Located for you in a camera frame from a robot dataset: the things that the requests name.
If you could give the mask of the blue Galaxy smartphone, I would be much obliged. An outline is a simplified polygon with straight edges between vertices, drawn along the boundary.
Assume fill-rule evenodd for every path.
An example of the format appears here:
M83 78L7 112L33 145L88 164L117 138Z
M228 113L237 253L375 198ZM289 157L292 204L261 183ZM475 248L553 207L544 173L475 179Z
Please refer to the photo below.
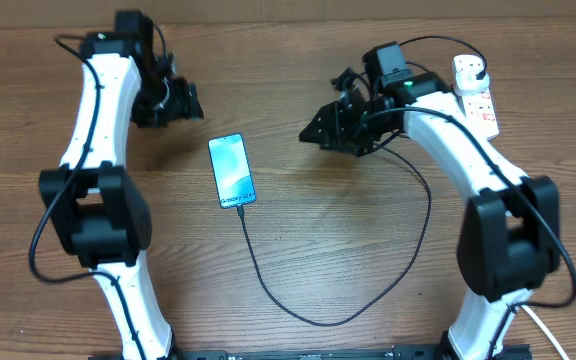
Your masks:
M240 133L213 138L208 149L219 205L226 209L257 200L244 138Z

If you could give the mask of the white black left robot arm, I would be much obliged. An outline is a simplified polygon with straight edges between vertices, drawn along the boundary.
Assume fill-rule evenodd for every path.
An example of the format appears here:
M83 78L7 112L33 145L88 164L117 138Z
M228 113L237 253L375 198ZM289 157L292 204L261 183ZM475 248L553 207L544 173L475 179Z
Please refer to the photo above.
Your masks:
M118 328L122 359L182 356L147 265L150 208L127 171L130 126L164 128L204 116L195 85L176 74L174 54L155 53L153 41L162 36L141 11L119 10L112 30L89 32L69 51L82 64L80 104L58 167L39 176L46 210L28 255L32 274L44 283L97 282ZM36 251L48 224L83 272L56 279L39 271Z

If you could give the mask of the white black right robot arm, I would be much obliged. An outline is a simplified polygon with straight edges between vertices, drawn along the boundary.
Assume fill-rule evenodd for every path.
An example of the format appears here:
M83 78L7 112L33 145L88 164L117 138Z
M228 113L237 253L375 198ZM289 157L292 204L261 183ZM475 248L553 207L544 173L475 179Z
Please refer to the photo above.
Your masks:
M416 74L398 43L362 58L365 71L333 79L338 100L322 106L302 142L357 157L399 135L418 143L465 203L457 262L468 287L455 322L436 345L396 345L396 359L529 359L503 338L516 311L568 255L559 239L559 193L506 160L467 118L465 100L436 73Z

